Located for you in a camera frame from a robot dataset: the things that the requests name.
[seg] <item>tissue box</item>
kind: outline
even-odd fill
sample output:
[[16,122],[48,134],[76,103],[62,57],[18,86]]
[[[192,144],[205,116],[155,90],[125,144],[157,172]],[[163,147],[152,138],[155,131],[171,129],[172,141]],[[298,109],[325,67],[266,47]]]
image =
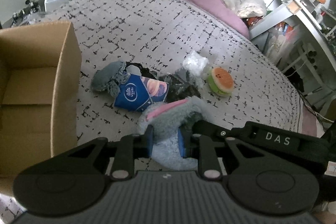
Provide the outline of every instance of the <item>tissue box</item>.
[[169,89],[166,82],[131,74],[122,84],[114,106],[130,111],[144,111],[155,102],[164,102]]

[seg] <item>pink pillow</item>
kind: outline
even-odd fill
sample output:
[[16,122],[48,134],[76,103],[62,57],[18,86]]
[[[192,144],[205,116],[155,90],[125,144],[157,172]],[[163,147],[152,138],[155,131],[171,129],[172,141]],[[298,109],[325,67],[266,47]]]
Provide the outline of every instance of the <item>pink pillow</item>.
[[233,11],[228,9],[221,0],[187,0],[223,21],[241,35],[250,39],[245,23]]

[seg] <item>burger plush toy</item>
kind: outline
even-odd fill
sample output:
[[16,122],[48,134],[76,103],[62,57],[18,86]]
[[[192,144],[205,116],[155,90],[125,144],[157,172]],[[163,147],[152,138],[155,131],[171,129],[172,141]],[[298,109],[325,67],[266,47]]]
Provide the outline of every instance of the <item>burger plush toy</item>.
[[231,95],[234,82],[231,75],[221,67],[211,70],[208,77],[208,84],[211,90],[219,96]]

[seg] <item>plush toy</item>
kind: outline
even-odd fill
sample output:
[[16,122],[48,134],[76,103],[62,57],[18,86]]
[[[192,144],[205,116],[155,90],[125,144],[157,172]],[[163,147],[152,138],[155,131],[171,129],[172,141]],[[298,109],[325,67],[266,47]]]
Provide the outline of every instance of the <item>plush toy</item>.
[[183,159],[179,152],[178,129],[182,124],[190,128],[198,120],[209,120],[206,103],[193,96],[169,104],[155,103],[142,113],[138,133],[147,126],[154,127],[152,159],[172,170],[196,170],[196,159]]

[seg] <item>bed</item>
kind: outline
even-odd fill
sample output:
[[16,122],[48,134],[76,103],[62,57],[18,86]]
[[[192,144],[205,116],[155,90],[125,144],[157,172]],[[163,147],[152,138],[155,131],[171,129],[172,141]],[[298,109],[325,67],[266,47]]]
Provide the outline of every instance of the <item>bed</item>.
[[[219,97],[207,85],[201,90],[216,124],[231,129],[254,121],[312,136],[323,133],[288,79],[250,41],[186,0],[72,0],[44,20],[71,20],[82,51],[79,145],[134,133],[140,116],[114,107],[108,94],[92,92],[90,82],[98,69],[124,60],[169,73],[193,50],[211,66],[227,69],[235,82],[231,97]],[[162,169],[151,159],[136,160],[135,166]],[[14,199],[0,196],[0,219],[7,223],[20,213]]]

